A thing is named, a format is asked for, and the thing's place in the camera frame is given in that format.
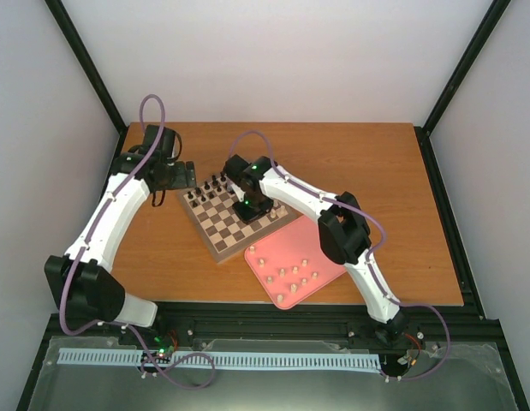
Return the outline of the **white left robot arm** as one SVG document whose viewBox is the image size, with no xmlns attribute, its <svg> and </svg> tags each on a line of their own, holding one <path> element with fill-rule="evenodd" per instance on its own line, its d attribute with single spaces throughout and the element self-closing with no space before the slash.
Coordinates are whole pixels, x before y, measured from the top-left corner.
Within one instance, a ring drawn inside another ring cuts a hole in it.
<svg viewBox="0 0 530 411">
<path fill-rule="evenodd" d="M 62 256 L 45 262 L 45 276 L 59 310 L 64 333 L 67 314 L 86 315 L 91 325 L 116 323 L 139 326 L 148 343 L 162 343 L 169 324 L 156 303 L 129 294 L 113 277 L 117 250 L 140 207 L 160 207 L 168 191 L 193 188 L 194 164 L 179 159 L 182 138 L 173 129 L 145 128 L 143 140 L 120 154 L 110 168 L 104 194 L 86 227 Z"/>
</svg>

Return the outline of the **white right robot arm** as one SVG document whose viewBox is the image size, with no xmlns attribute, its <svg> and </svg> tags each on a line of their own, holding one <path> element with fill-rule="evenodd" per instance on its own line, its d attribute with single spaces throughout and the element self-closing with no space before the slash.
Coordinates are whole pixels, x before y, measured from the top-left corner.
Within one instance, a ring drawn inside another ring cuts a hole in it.
<svg viewBox="0 0 530 411">
<path fill-rule="evenodd" d="M 270 214 L 274 203 L 280 202 L 316 223 L 322 253 L 352 278 L 374 322 L 376 339 L 385 347 L 394 346 L 408 326 L 408 317 L 375 259 L 368 224 L 376 221 L 360 209 L 351 193 L 320 191 L 268 157 L 249 163 L 233 155 L 222 176 L 237 197 L 234 209 L 243 222 Z"/>
</svg>

